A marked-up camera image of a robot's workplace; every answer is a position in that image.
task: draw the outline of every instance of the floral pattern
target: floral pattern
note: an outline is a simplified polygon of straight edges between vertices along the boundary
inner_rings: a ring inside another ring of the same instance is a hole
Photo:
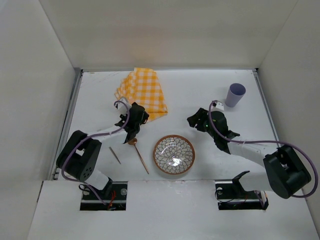
[[[153,158],[162,171],[168,174],[181,174],[192,166],[195,153],[188,140],[178,135],[169,135],[157,143]]]

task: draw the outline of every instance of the yellow checkered cloth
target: yellow checkered cloth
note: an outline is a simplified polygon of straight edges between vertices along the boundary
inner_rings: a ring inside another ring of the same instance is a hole
[[[118,100],[125,97],[130,104],[136,102],[143,106],[150,115],[148,122],[168,113],[161,85],[156,72],[152,69],[136,67],[122,81],[114,95]]]

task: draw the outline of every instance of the wooden skewer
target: wooden skewer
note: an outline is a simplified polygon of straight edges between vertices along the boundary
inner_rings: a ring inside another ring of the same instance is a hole
[[[138,151],[138,149],[137,149],[137,147],[136,147],[137,142],[138,142],[138,140],[137,140],[136,138],[134,138],[134,139],[130,140],[130,141],[128,142],[128,144],[131,145],[131,146],[134,146],[134,148],[135,148],[136,152],[138,153],[139,158],[140,158],[140,160],[141,160],[141,162],[142,162],[142,164],[143,164],[143,166],[144,166],[144,169],[145,169],[146,172],[149,174],[149,171],[148,171],[148,168],[147,168],[147,166],[146,166],[146,164],[145,164],[145,161],[143,160],[142,156],[140,155],[140,152]]]
[[[120,162],[119,158],[117,157],[116,153],[114,152],[114,150],[111,147],[109,147],[109,149],[112,152],[112,154],[115,157],[115,159],[117,159],[117,161],[121,164],[121,162]]]

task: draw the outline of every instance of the wire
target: wire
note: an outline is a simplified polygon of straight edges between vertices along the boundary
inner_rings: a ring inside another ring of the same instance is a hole
[[[294,198],[299,198],[299,199],[302,199],[302,198],[307,198],[307,197],[310,197],[311,195],[313,195],[315,193],[315,191],[317,190],[318,188],[318,182],[319,182],[319,176],[318,176],[318,172],[317,172],[317,169],[316,169],[316,166],[315,164],[312,162],[312,160],[310,159],[310,157],[304,152],[302,151],[299,147],[297,147],[296,145],[293,145],[291,143],[288,143],[288,142],[285,142],[285,141],[276,141],[276,140],[259,140],[259,141],[238,141],[238,140],[232,140],[232,139],[229,139],[225,136],[223,136],[219,131],[218,129],[216,128],[216,126],[214,125],[214,122],[212,120],[212,117],[211,117],[211,108],[213,107],[213,104],[214,103],[217,103],[218,100],[213,100],[210,105],[209,105],[209,120],[210,120],[210,124],[211,126],[213,127],[213,129],[215,130],[215,132],[221,137],[223,138],[224,140],[228,141],[228,142],[232,142],[232,143],[237,143],[237,144],[261,144],[261,143],[271,143],[271,144],[282,144],[282,145],[287,145],[295,150],[297,150],[298,152],[300,152],[304,157],[305,159],[309,162],[309,164],[311,165],[312,167],[312,170],[313,170],[313,173],[314,173],[314,185],[313,185],[313,188],[312,190],[305,194],[305,195],[292,195],[292,197]]]
[[[240,202],[239,205],[244,204],[248,200],[248,195],[245,196],[245,200]]]
[[[116,198],[116,191],[113,190],[113,192],[111,192],[111,200],[110,200],[110,203],[109,203],[109,205],[107,207],[107,210],[110,209],[110,207],[112,206],[112,202],[115,200],[115,198]]]
[[[87,185],[85,185],[85,184],[79,184],[78,188],[79,188],[82,192],[90,193],[90,189],[87,188]]]
[[[217,190],[215,190],[215,192],[214,192],[214,196],[215,196],[215,199],[217,199],[220,203],[229,203],[229,202],[231,202],[231,201],[235,200],[235,199],[233,198],[233,199],[228,200],[228,201],[221,201],[220,199],[218,199],[218,196],[217,196]]]
[[[130,118],[130,111],[129,111],[128,106],[127,106],[126,104],[124,104],[122,101],[119,101],[119,100],[115,101],[113,105],[115,106],[117,103],[123,104],[123,105],[125,106],[125,108],[126,108],[126,120],[125,120],[124,124],[123,124],[120,128],[118,128],[117,130],[114,130],[114,131],[112,131],[112,132],[95,133],[95,134],[92,134],[92,135],[87,136],[87,137],[85,137],[84,139],[82,139],[82,140],[74,147],[74,149],[70,152],[70,154],[68,155],[68,157],[67,157],[66,160],[64,161],[64,164],[62,165],[61,175],[62,175],[62,177],[63,177],[64,179],[69,180],[69,181],[72,181],[72,182],[80,182],[80,181],[78,181],[77,179],[73,179],[73,178],[67,177],[66,174],[65,174],[65,169],[66,169],[66,166],[67,166],[69,160],[71,159],[71,156],[76,152],[76,150],[77,150],[85,141],[87,141],[87,140],[90,139],[90,138],[95,138],[95,137],[100,137],[100,136],[108,136],[108,135],[116,134],[116,133],[120,132],[122,129],[124,129],[125,126],[128,124],[128,121],[129,121],[129,118]],[[94,195],[96,196],[96,198],[99,199],[100,202],[103,203],[103,205],[107,205],[107,204],[101,199],[101,197],[98,195],[98,193],[95,191],[95,189],[94,189],[91,185],[87,184],[86,182],[84,182],[83,184],[86,185],[86,186],[88,187],[88,189],[90,189],[90,190],[94,193]]]

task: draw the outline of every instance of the plastic cup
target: plastic cup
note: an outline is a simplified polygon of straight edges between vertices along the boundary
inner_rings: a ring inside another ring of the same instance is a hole
[[[226,96],[225,105],[229,108],[233,108],[240,99],[245,95],[246,88],[240,83],[233,83],[229,87],[228,94]]]

